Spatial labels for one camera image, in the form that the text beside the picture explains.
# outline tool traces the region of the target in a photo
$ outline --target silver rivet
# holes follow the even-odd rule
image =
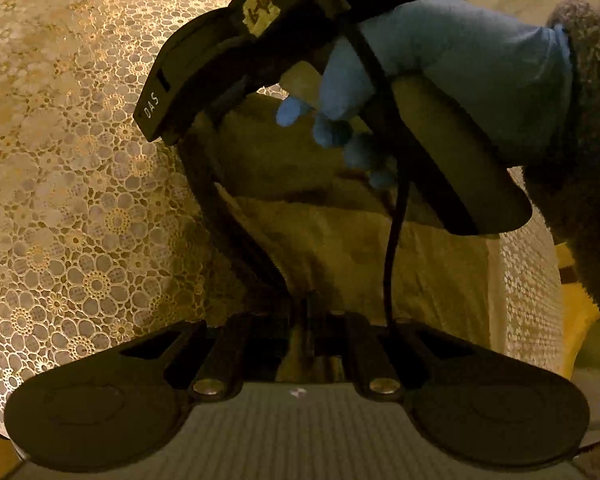
[[[218,379],[200,379],[193,384],[193,391],[200,395],[217,395],[224,390],[224,383]]]
[[[400,389],[400,383],[395,379],[381,377],[369,383],[369,389],[376,394],[394,394]]]

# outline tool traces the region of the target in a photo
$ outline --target blue glove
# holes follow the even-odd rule
[[[541,160],[564,126],[573,76],[560,25],[526,25],[464,0],[417,0],[360,27],[390,79],[423,74],[467,111],[510,167]],[[354,136],[346,122],[374,93],[360,59],[341,38],[322,77],[314,139],[325,148],[342,147],[349,167],[369,171],[372,186],[387,188],[395,183],[388,154],[373,135]],[[311,111],[289,97],[276,121],[289,126]]]

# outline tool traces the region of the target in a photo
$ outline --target round table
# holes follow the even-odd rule
[[[0,0],[0,432],[26,379],[245,288],[179,160],[132,120],[164,41],[229,0]],[[555,253],[538,213],[502,237],[504,351],[561,365]]]

